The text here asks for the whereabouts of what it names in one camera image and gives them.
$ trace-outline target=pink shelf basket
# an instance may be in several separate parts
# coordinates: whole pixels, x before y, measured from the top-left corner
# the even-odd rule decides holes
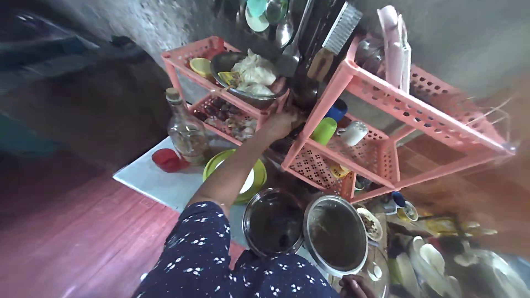
[[[260,110],[226,91],[220,84],[215,82],[215,79],[201,77],[190,68],[190,60],[193,58],[206,58],[211,60],[217,54],[226,51],[240,52],[238,49],[226,43],[220,37],[212,36],[203,40],[192,42],[177,49],[163,52],[162,59],[164,60],[167,75],[169,76],[173,87],[179,90],[180,94],[183,93],[179,78],[177,76],[177,71],[180,75],[191,79],[198,85],[210,91],[206,97],[190,107],[192,112],[197,109],[201,110],[202,106],[209,104],[212,99],[220,97],[240,108],[246,117],[252,117],[256,119],[258,121],[257,129],[259,129],[263,122],[265,122],[265,120],[267,120],[267,118],[270,116],[272,111],[275,109],[277,111],[282,110],[285,101],[289,96],[289,91],[276,99],[276,101],[274,101],[274,103],[268,109]],[[227,127],[225,127],[221,121],[217,121],[216,124],[216,127],[210,126],[208,124],[205,124],[205,127],[212,132],[217,133],[221,137],[233,142],[234,144],[241,145],[240,141],[229,135],[229,132],[227,132]]]
[[[412,88],[417,94],[428,97],[437,108],[424,103],[357,66],[354,62],[357,41],[358,39],[355,39],[352,42],[346,58],[340,63],[311,112],[304,129],[291,146],[281,165],[283,169],[296,172],[297,177],[323,191],[336,192],[336,185],[341,184],[340,181],[316,183],[315,173],[317,172],[304,174],[303,171],[299,171],[298,160],[304,158],[303,153],[307,154],[311,150],[317,151],[323,160],[337,162],[358,175],[382,185],[378,189],[355,195],[355,198],[351,191],[340,192],[342,197],[355,202],[514,154],[510,149],[506,149],[509,146],[505,145],[504,139],[493,125],[485,117],[480,117],[483,115],[481,110],[472,101],[465,100],[467,96],[462,91],[413,66],[411,68]],[[341,141],[340,137],[333,137],[327,146],[309,139],[313,130],[343,90],[387,112],[406,123],[407,126],[398,130],[394,135],[387,136],[367,125],[368,135],[356,146],[348,146]],[[347,114],[347,118],[358,120],[350,114]],[[401,180],[396,144],[416,129],[465,153],[466,157],[415,177]]]

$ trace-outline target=navy blue floral clothing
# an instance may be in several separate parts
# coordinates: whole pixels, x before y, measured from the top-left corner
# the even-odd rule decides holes
[[[230,225],[221,208],[212,202],[189,206],[132,298],[339,296],[298,255],[259,258],[246,250],[232,271],[229,246]]]

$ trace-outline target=bowl with food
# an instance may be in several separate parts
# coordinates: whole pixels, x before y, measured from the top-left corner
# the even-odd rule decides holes
[[[381,222],[379,222],[377,217],[362,207],[357,208],[357,213],[359,213],[361,219],[363,220],[363,224],[366,228],[366,235],[374,241],[381,240],[383,238],[383,227],[381,226]]]
[[[418,220],[418,211],[411,202],[406,201],[405,206],[397,210],[397,216],[406,222],[415,222]]]
[[[274,64],[253,53],[223,52],[211,60],[211,74],[228,92],[258,109],[268,108],[287,92],[286,79]]]

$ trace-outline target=person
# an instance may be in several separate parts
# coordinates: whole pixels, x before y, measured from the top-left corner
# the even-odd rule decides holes
[[[296,125],[295,114],[272,115],[206,179],[132,298],[339,296],[318,269],[298,255],[259,258],[246,250],[233,271],[228,267],[230,207],[263,151]],[[342,297],[375,298],[359,276],[345,277],[341,285]]]

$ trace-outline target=white mug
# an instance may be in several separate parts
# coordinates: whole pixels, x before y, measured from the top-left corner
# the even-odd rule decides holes
[[[368,128],[360,121],[352,121],[346,128],[337,129],[337,135],[348,146],[355,146],[368,134]]]

